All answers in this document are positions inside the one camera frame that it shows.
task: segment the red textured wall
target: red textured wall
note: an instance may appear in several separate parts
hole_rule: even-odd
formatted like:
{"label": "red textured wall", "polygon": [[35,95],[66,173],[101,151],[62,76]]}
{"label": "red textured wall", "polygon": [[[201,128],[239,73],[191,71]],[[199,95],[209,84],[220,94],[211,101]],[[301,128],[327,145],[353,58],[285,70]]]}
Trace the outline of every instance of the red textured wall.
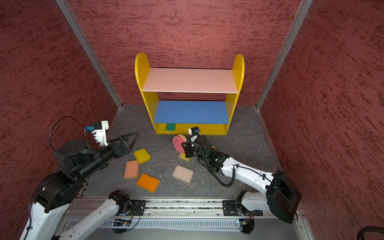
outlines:
{"label": "red textured wall", "polygon": [[[57,164],[62,116],[112,121],[117,107],[54,0],[0,3],[0,239],[19,239],[34,189]],[[84,132],[66,121],[56,148]]]}
{"label": "red textured wall", "polygon": [[[256,104],[301,0],[68,2],[123,103],[143,104],[134,73],[142,51],[152,67],[167,68],[231,69],[242,53],[245,78],[238,104]],[[188,94],[187,99],[225,96]]]}
{"label": "red textured wall", "polygon": [[262,106],[316,240],[384,227],[383,11],[315,0]]}

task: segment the orange sponge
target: orange sponge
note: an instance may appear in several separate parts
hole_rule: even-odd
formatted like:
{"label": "orange sponge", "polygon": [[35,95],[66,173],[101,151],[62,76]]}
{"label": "orange sponge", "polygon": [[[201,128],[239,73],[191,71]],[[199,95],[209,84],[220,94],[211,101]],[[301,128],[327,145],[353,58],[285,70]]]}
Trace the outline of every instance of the orange sponge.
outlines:
{"label": "orange sponge", "polygon": [[127,161],[127,164],[125,165],[125,179],[131,179],[131,178],[138,178],[139,177],[139,162],[134,161]]}
{"label": "orange sponge", "polygon": [[136,185],[140,186],[144,189],[147,189],[150,192],[155,192],[159,183],[160,183],[159,179],[156,179],[154,177],[151,177],[151,176],[143,173],[140,176],[139,180],[137,181]]}

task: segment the green sponge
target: green sponge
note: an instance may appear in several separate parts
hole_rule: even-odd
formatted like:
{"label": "green sponge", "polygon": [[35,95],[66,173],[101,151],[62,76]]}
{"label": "green sponge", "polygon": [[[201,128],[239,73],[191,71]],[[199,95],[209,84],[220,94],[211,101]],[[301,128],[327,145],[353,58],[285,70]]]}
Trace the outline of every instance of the green sponge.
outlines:
{"label": "green sponge", "polygon": [[176,124],[175,123],[167,123],[166,131],[174,132],[175,130],[176,130]]}
{"label": "green sponge", "polygon": [[133,155],[135,156],[136,160],[140,164],[142,164],[144,162],[147,162],[147,161],[149,161],[151,159],[151,156],[149,155],[147,150],[145,150],[145,148],[142,148],[140,150],[134,151]]}

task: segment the metal corner post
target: metal corner post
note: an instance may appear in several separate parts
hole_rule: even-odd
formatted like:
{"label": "metal corner post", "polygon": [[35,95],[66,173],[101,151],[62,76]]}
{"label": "metal corner post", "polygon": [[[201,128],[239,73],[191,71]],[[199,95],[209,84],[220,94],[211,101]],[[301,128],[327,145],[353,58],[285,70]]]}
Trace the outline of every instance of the metal corner post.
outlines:
{"label": "metal corner post", "polygon": [[103,81],[105,87],[107,88],[109,94],[112,96],[113,100],[116,103],[116,106],[121,109],[123,104],[113,87],[111,81],[109,80],[106,72],[103,69],[103,66],[101,65],[99,59],[96,56],[96,53],[93,51],[91,44],[89,43],[87,37],[85,36],[83,30],[80,27],[79,22],[77,21],[75,15],[72,12],[71,7],[69,6],[67,0],[56,0],[57,4],[59,5],[62,13],[64,14],[65,18],[67,19],[68,23],[70,24],[73,32],[75,33],[76,37],[80,41],[81,45],[84,48],[84,51],[88,55],[89,59],[91,60],[93,66],[95,67],[97,73],[99,74],[101,80]]}
{"label": "metal corner post", "polygon": [[275,78],[277,76],[277,73],[280,70],[280,67],[282,66],[285,57],[287,56],[289,49],[292,46],[293,40],[295,39],[297,32],[300,29],[301,24],[303,23],[303,20],[305,16],[307,15],[307,12],[312,4],[313,0],[303,0],[299,6],[299,9],[297,10],[296,16],[293,19],[292,25],[288,31],[288,34],[285,38],[285,41],[283,43],[283,46],[281,47],[281,50],[279,52],[279,55],[277,56],[276,62],[272,68],[271,74],[269,75],[266,84],[263,88],[263,91],[259,97],[259,100],[256,104],[256,109],[260,110],[264,100],[268,94],[269,89],[271,88],[273,82],[275,81]]}

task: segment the ventilation grille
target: ventilation grille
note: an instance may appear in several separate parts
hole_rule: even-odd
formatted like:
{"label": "ventilation grille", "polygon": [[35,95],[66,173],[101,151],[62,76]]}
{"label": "ventilation grille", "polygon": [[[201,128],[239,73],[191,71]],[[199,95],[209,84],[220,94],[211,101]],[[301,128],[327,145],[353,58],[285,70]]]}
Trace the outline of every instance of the ventilation grille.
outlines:
{"label": "ventilation grille", "polygon": [[[78,224],[82,218],[71,218],[68,228]],[[137,219],[132,221],[131,226],[137,223]],[[100,225],[99,228],[112,228],[113,218],[108,219]],[[129,227],[113,227],[113,228],[131,228]],[[174,230],[220,230],[220,231],[238,231],[238,219],[217,219],[217,218],[193,218],[193,219],[177,219],[177,218],[142,218],[135,228],[157,228],[157,229],[174,229]]]}

